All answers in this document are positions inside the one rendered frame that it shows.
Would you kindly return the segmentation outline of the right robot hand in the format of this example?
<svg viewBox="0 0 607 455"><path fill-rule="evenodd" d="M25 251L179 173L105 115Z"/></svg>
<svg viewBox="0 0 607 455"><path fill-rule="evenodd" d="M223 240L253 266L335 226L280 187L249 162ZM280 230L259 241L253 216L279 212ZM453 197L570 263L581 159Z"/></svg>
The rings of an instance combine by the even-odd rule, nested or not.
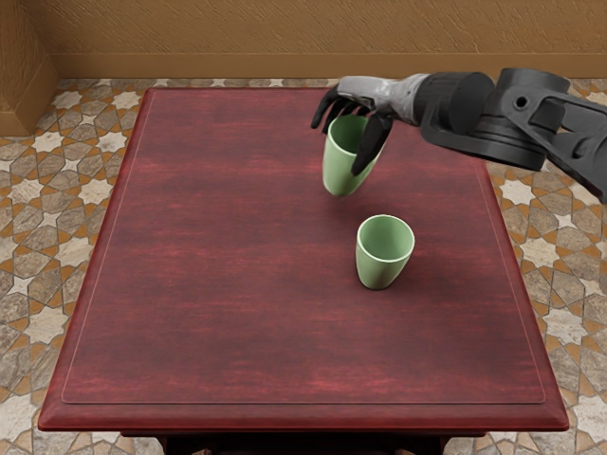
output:
<svg viewBox="0 0 607 455"><path fill-rule="evenodd" d="M418 125L414 113L416 92L427 79L426 74L413 74L403 80L369 76L345 76L322 97L311 122L313 129L323 126L326 134L330 123L339 116L356 112L367 116L352 175L358 175L377 157L396 120Z"/></svg>

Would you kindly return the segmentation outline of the green cup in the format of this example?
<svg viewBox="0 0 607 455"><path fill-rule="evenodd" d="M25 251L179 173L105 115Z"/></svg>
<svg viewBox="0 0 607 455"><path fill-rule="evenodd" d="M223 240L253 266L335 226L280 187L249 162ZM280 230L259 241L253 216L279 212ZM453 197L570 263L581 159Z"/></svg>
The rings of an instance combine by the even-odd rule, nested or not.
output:
<svg viewBox="0 0 607 455"><path fill-rule="evenodd" d="M329 125L322 160L322 181L333 195L353 193L374 168L378 156L357 176L351 168L368 118L356 115L340 116Z"/></svg>
<svg viewBox="0 0 607 455"><path fill-rule="evenodd" d="M356 244L361 283L374 290L388 287L409 261L414 245L413 230L400 218L378 214L364 220Z"/></svg>

